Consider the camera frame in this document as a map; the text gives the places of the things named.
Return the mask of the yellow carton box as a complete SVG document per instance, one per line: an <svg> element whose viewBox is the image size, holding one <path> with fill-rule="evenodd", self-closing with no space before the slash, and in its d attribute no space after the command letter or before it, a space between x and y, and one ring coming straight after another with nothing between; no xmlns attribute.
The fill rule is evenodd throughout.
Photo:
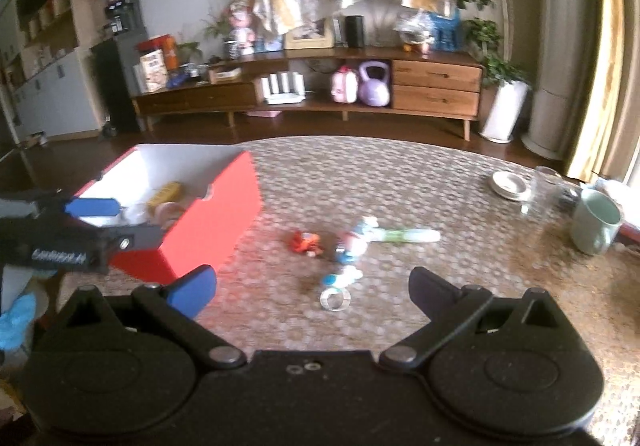
<svg viewBox="0 0 640 446"><path fill-rule="evenodd" d="M164 203L178 202L183 197L183 184L179 181L171 181L164 184L162 187L155 189L149 198L145 201L145 206L150 213L154 213L155 210Z"/></svg>

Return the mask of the pink heart-shaped container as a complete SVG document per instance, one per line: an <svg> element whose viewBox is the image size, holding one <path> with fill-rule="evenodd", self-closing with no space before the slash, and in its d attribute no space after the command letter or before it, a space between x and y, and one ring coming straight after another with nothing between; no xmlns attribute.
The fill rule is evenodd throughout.
<svg viewBox="0 0 640 446"><path fill-rule="evenodd" d="M161 229L168 230L185 211L186 209L177 202L160 203L153 212L152 222Z"/></svg>

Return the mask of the green white tube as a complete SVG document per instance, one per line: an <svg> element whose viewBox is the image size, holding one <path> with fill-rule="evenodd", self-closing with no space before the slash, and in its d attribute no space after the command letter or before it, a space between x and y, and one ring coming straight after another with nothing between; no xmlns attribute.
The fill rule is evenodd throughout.
<svg viewBox="0 0 640 446"><path fill-rule="evenodd" d="M369 240L371 242L391 243L437 243L442 239L440 232L433 229L384 229L372 230Z"/></svg>

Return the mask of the red open storage box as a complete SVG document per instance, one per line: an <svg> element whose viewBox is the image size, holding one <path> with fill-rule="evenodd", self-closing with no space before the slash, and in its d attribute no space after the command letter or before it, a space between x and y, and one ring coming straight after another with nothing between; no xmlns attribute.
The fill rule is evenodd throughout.
<svg viewBox="0 0 640 446"><path fill-rule="evenodd" d="M219 269L262 209L252 156L236 146L137 145L77 194L113 198L138 218L153 195L171 183L181 186L181 197L173 202L183 208L180 217L157 247L119 252L111 267L161 284L201 265Z"/></svg>

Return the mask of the white small plate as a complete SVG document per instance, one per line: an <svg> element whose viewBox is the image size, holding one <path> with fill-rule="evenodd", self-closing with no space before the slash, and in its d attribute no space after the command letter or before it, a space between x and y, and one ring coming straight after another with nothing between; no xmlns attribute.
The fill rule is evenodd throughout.
<svg viewBox="0 0 640 446"><path fill-rule="evenodd" d="M497 195L514 202L530 198L528 182L518 174L506 171L494 172L489 178L490 187Z"/></svg>

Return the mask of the clear drinking glass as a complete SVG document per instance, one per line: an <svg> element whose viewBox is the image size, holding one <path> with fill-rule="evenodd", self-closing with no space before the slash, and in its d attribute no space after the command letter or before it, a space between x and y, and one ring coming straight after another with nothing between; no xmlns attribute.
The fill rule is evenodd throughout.
<svg viewBox="0 0 640 446"><path fill-rule="evenodd" d="M562 176L551 167L537 166L529 181L530 195L521 212L532 221L544 221L555 206L562 186Z"/></svg>

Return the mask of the pale green mug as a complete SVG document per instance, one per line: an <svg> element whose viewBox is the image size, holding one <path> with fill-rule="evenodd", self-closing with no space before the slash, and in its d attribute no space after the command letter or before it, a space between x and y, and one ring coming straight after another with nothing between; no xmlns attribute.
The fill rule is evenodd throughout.
<svg viewBox="0 0 640 446"><path fill-rule="evenodd" d="M587 255L605 253L623 224L620 207L605 193L584 189L574 210L570 239Z"/></svg>

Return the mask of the wooden sideboard cabinet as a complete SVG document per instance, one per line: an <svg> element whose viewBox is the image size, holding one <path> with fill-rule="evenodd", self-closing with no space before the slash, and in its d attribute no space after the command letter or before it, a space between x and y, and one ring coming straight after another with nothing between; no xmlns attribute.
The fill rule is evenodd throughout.
<svg viewBox="0 0 640 446"><path fill-rule="evenodd" d="M386 106L361 100L340 103L332 98L332 74L372 65L369 75L384 80L390 93ZM338 113L343 121L352 112L398 114L455 120L463 123L462 137L470 139L471 124L480 115L483 68L467 54L435 51L423 56L401 48L329 48L270 52L234 64L240 75L216 84L182 85L147 92L134 98L134 109L146 131L155 117L222 113L235 125L240 114L281 112ZM288 71L303 75L305 98L295 103L270 104L267 87Z"/></svg>

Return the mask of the purple kettlebell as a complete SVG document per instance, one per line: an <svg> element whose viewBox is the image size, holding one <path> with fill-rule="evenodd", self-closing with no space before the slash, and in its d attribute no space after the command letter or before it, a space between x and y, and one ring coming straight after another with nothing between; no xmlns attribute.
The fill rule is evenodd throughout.
<svg viewBox="0 0 640 446"><path fill-rule="evenodd" d="M381 71L381 78L372 77L372 70ZM390 104L390 66L383 61L365 61L360 64L360 85L358 97L371 108L385 108Z"/></svg>

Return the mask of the white router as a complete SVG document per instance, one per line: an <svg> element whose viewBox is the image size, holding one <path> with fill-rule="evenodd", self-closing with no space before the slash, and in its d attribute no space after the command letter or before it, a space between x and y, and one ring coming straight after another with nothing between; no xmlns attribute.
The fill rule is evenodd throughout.
<svg viewBox="0 0 640 446"><path fill-rule="evenodd" d="M279 72L262 76L259 80L262 100L269 106L297 104L306 99L304 76L298 72Z"/></svg>

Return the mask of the pink doll figure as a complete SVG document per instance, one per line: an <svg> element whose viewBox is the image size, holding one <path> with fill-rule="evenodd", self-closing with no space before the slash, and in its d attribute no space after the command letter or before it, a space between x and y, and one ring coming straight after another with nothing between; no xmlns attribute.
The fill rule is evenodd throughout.
<svg viewBox="0 0 640 446"><path fill-rule="evenodd" d="M239 57L254 54L255 32L252 28L253 11L249 0L236 0L229 7L230 37Z"/></svg>

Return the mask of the pink small backpack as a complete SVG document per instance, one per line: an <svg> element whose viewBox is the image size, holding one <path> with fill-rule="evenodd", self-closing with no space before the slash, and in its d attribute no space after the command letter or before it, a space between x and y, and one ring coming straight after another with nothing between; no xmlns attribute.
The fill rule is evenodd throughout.
<svg viewBox="0 0 640 446"><path fill-rule="evenodd" d="M357 101L358 76L347 65L342 65L332 76L331 94L333 101L353 104Z"/></svg>

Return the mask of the yellow curtain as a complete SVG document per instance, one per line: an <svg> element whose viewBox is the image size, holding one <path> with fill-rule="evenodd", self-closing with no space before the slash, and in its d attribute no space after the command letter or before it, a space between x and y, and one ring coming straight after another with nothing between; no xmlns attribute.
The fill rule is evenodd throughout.
<svg viewBox="0 0 640 446"><path fill-rule="evenodd" d="M594 32L588 56L585 106L570 151L566 175L589 183L601 174L622 86L625 49L625 0L589 0Z"/></svg>

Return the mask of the blue gift bag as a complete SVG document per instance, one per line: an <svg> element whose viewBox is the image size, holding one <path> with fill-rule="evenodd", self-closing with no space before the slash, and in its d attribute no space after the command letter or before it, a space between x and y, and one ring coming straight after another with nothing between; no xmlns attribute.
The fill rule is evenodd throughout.
<svg viewBox="0 0 640 446"><path fill-rule="evenodd" d="M432 22L433 48L437 51L456 52L460 50L460 11L455 9L451 16L436 12L428 14Z"/></svg>

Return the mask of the wooden picture frame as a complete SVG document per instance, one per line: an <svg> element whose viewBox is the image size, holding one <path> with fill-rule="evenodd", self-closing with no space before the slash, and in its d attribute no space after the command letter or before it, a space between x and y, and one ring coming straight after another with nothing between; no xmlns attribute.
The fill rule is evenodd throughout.
<svg viewBox="0 0 640 446"><path fill-rule="evenodd" d="M334 46L333 24L330 19L322 19L304 24L285 34L286 50L322 49Z"/></svg>

